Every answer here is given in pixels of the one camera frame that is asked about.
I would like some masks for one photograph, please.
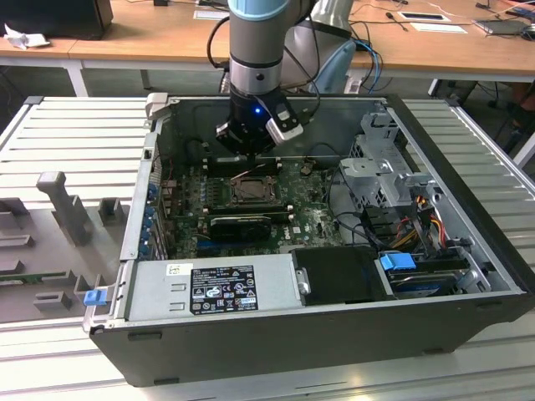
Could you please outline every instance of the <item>black box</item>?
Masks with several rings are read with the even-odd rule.
[[[2,0],[1,31],[6,23],[46,38],[99,40],[113,19],[110,0]]]

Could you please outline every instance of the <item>wooden desk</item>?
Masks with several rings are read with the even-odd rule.
[[[76,43],[76,39],[49,39],[51,44],[43,48],[15,48],[7,40],[0,40],[0,58],[69,58],[69,50]]]
[[[395,3],[389,2],[355,2],[353,10],[361,8],[363,4],[371,3],[379,7],[388,8],[396,20],[406,21],[397,14]],[[495,19],[493,13],[475,7],[475,0],[432,0],[431,3],[441,6],[445,11],[469,18],[448,17],[450,23],[471,23],[472,18]],[[496,11],[510,7],[506,3],[493,0],[492,8]],[[409,5],[400,11],[418,13],[441,13],[438,8],[428,3],[409,0]],[[363,7],[351,16],[354,21],[391,21],[385,16],[385,10]],[[420,73],[452,74],[485,74],[503,75],[527,81],[535,78],[535,43],[515,38],[501,38],[486,36],[485,32],[476,25],[461,26],[467,33],[436,33],[418,32],[411,25],[404,24],[409,32],[403,31],[396,23],[369,24],[370,36],[374,48],[383,56],[387,74],[400,74],[403,71],[412,72],[414,76]],[[366,38],[363,24],[355,24],[355,30],[361,38]],[[354,60],[355,67],[368,67],[362,62],[362,57]]]
[[[443,13],[421,0],[409,0],[404,11]],[[493,18],[493,14],[475,8],[476,0],[432,0],[445,11],[474,18]],[[53,39],[53,46],[22,51],[0,41],[0,64],[62,67],[67,69],[78,96],[87,96],[82,69],[166,69],[212,71],[206,58],[206,41],[214,21],[195,20],[195,5],[171,3],[154,7],[152,1],[128,3],[111,0],[114,21],[100,41]],[[387,8],[403,21],[396,3],[387,0],[354,2],[353,20],[389,22]],[[510,7],[502,0],[492,0],[496,10]],[[470,18],[447,15],[453,23],[470,23]],[[374,48],[384,60],[384,77],[501,80],[531,82],[535,78],[535,43],[521,38],[485,37],[476,26],[463,26],[464,33],[417,32],[405,24],[369,24]],[[362,24],[355,25],[365,38]],[[218,32],[212,46],[217,59],[228,57],[228,25]],[[363,76],[370,66],[367,53],[354,57],[352,75]]]

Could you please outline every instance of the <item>psu label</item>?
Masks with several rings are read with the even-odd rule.
[[[192,269],[190,289],[190,312],[194,315],[258,309],[252,266]]]

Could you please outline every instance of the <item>blue cable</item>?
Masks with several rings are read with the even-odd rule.
[[[375,78],[374,78],[374,82],[371,84],[371,86],[369,87],[369,90],[368,90],[368,93],[371,94],[373,92],[373,90],[374,90],[375,85],[379,81],[379,74],[380,74],[379,59],[377,58],[377,53],[370,46],[368,46],[366,43],[361,42],[361,41],[356,40],[356,39],[354,39],[354,41],[356,43],[358,43],[360,46],[362,46],[363,48],[365,48],[369,52],[369,54],[371,54],[371,56],[374,58]]]

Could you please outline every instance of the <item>motherboard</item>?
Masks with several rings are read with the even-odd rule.
[[[326,204],[327,171],[311,160],[249,171],[205,163],[169,176],[162,186],[168,252],[176,259],[344,244]]]

